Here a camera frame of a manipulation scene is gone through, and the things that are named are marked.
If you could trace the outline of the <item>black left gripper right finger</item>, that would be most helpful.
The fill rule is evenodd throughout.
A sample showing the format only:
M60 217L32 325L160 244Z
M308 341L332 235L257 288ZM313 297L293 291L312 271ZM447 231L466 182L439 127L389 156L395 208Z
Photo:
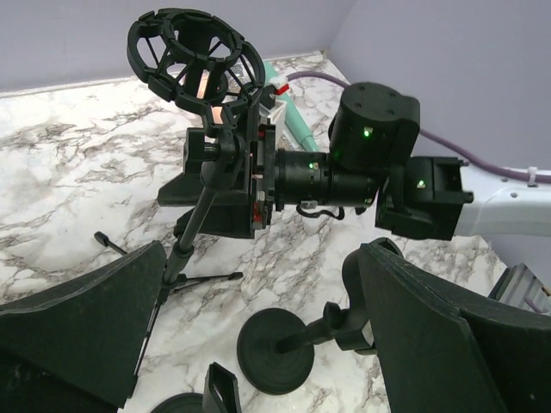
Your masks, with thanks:
M427 273L373 243L359 268L393 412L548 412L550 318Z

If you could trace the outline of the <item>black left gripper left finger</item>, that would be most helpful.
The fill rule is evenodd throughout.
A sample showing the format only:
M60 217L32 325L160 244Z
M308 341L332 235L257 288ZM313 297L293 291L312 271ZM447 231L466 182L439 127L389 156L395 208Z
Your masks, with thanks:
M1 307L3 412L116 412L136 385L166 254L149 243Z

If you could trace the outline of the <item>green microphone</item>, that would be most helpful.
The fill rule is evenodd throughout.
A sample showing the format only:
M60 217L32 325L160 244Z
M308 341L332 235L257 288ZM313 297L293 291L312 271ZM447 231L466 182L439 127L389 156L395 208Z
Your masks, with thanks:
M285 126L294 142L305 151L318 151L311 128L304 121L288 91L288 78L279 74L267 60L263 61L266 84L275 87L275 98L286 103Z

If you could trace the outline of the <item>black tripod microphone stand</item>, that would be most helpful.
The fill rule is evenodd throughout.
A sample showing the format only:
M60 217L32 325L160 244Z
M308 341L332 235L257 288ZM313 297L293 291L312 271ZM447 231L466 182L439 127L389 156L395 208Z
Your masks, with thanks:
M198 9L165 8L139 17L127 35L127 59L148 89L201 118L185 133L183 172L158 191L161 206L188 206L175 224L149 326L183 287L195 241L212 220L221 195L251 188L251 144L258 137L265 69L256 48L219 17Z

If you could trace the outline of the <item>black round-base stand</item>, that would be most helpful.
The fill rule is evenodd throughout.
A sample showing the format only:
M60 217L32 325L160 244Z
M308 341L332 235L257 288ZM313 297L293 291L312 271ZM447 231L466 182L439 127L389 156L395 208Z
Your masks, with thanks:
M314 347L334 341L343 351L376 355L359 268L359 252L342 266L349 307L327 302L321 318L305 324L291 311L268 308L251 316L238 335L238 363L259 391L284 395L302 386L313 369Z
M209 365L203 393L180 393L158 404L152 413L241 413L236 376L220 364Z

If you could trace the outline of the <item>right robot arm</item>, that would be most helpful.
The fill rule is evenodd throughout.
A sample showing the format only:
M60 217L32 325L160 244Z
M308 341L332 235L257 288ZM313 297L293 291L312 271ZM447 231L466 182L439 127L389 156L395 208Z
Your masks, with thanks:
M375 226L410 239L550 233L550 187L536 177L492 175L465 157L415 157L419 103L378 83L354 83L341 96L330 149L287 151L276 126L248 111L234 143L208 143L191 128L184 171L158 191L158 203L203 208L201 233L252 238L288 205L308 218L342 219L348 207L375 210Z

